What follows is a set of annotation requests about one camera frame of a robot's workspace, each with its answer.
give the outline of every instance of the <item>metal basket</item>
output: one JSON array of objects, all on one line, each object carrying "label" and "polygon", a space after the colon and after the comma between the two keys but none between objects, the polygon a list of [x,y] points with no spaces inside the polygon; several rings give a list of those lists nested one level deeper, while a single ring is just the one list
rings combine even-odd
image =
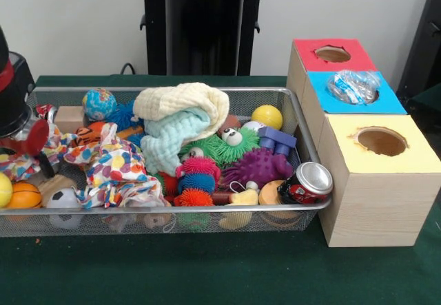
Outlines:
[{"label": "metal basket", "polygon": [[[38,87],[30,95],[28,103],[33,106],[51,103],[56,106],[78,105],[88,87]],[[144,88],[108,88],[118,102],[128,103]],[[269,104],[283,113],[282,130],[297,137],[297,149],[289,161],[297,167],[301,161],[319,162],[311,135],[306,126],[298,99],[290,90],[276,87],[220,88],[230,99],[230,113],[248,121],[260,105]],[[76,180],[80,188],[85,186],[81,170],[61,163],[59,173]],[[230,231],[220,227],[223,218],[251,220],[243,228],[234,231],[302,231],[318,210],[325,208],[331,198],[320,204],[287,204],[255,206],[215,207],[146,207],[93,209],[15,209],[0,210],[0,236],[45,235],[106,235],[144,233],[218,233]],[[51,219],[79,221],[73,229],[54,227]]]}]

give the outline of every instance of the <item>soda can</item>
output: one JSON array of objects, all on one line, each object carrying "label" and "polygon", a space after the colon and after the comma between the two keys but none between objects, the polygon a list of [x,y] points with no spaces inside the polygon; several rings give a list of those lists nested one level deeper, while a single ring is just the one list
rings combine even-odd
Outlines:
[{"label": "soda can", "polygon": [[326,167],[317,162],[304,162],[278,187],[278,193],[283,204],[314,204],[324,200],[333,187]]},{"label": "soda can", "polygon": [[58,109],[52,104],[40,104],[35,107],[35,111],[39,118],[46,119],[48,123],[52,124]]}]

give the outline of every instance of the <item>table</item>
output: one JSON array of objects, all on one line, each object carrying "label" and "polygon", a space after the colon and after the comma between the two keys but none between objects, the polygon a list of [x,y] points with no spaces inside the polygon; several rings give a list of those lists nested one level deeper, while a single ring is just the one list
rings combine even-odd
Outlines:
[{"label": "table", "polygon": [[[157,85],[190,77],[41,77],[47,85]],[[283,86],[285,77],[203,78]],[[439,304],[441,209],[414,247],[330,249],[303,232],[0,240],[2,304]]]}]

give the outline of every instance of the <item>black stand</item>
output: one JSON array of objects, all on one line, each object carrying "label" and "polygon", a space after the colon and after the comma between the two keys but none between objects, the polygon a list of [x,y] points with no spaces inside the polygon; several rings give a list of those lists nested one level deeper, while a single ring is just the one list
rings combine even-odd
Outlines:
[{"label": "black stand", "polygon": [[441,83],[441,0],[426,0],[397,91],[402,101]]},{"label": "black stand", "polygon": [[259,0],[144,0],[149,74],[249,75]]}]

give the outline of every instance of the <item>googly eyes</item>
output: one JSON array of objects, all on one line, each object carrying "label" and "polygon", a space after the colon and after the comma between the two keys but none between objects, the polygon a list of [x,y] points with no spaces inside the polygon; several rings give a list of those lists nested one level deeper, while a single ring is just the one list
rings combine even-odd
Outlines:
[{"label": "googly eyes", "polygon": [[224,129],[222,133],[222,140],[232,147],[239,145],[242,142],[242,139],[242,134],[232,128]]},{"label": "googly eyes", "polygon": [[203,157],[204,151],[198,147],[192,147],[184,156],[181,157],[181,162],[184,162],[190,157]]}]

